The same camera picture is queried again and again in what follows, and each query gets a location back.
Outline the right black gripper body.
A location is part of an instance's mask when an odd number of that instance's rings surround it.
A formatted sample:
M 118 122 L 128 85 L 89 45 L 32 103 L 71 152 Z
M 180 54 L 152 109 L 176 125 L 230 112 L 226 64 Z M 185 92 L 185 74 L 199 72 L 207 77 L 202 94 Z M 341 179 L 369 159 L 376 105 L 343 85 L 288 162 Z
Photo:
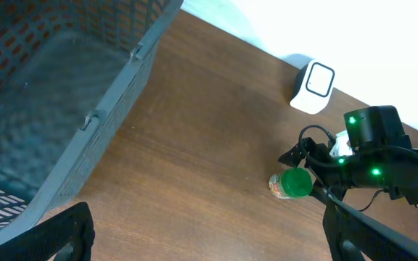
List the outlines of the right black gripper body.
M 327 144 L 317 144 L 312 138 L 301 139 L 301 149 L 306 155 L 304 167 L 316 178 L 309 194 L 314 198 L 344 198 L 351 187 L 345 173 L 347 156 L 332 158 L 329 155 L 334 144 L 335 138 L 329 139 Z

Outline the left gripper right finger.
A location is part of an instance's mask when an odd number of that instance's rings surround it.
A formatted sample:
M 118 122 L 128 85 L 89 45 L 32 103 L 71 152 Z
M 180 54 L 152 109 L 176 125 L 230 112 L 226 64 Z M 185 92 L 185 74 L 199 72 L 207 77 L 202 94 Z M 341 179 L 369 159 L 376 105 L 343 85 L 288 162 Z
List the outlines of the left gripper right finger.
M 315 184 L 326 206 L 322 225 L 333 260 L 418 260 L 418 243 L 336 199 Z

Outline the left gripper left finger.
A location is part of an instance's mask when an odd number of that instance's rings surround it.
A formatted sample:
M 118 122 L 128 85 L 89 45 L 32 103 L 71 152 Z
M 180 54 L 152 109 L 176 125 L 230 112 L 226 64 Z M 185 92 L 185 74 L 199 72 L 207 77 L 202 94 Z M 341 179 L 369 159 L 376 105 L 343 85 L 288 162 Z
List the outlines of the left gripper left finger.
M 91 211 L 80 202 L 0 245 L 0 261 L 89 261 L 94 239 Z

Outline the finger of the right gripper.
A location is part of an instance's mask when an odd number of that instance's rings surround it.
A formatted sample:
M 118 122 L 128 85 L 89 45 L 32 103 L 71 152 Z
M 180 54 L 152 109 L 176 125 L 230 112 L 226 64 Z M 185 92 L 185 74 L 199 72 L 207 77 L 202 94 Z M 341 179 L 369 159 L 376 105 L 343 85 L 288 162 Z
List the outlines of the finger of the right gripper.
M 297 167 L 305 158 L 306 155 L 300 148 L 300 144 L 296 144 L 291 150 L 282 154 L 277 161 L 288 167 Z

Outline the green lid glass jar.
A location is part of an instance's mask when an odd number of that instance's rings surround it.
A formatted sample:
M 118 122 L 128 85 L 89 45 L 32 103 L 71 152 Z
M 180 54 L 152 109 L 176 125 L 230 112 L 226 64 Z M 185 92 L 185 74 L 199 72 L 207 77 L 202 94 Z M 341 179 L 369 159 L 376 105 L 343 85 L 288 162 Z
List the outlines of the green lid glass jar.
M 269 189 L 279 199 L 298 199 L 312 192 L 313 182 L 306 170 L 297 167 L 272 175 L 269 179 Z

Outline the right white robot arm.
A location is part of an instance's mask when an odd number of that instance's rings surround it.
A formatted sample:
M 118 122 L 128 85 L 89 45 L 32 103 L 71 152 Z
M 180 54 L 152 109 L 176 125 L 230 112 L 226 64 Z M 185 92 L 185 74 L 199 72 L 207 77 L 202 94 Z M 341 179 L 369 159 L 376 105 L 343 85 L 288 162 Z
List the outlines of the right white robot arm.
M 376 189 L 392 200 L 404 198 L 418 208 L 418 148 L 405 133 L 397 109 L 376 106 L 344 115 L 346 129 L 336 135 L 328 130 L 326 144 L 300 134 L 298 143 L 278 161 L 295 169 L 303 162 L 307 175 L 278 175 L 271 189 L 282 199 L 327 195 L 342 200 L 350 189 Z

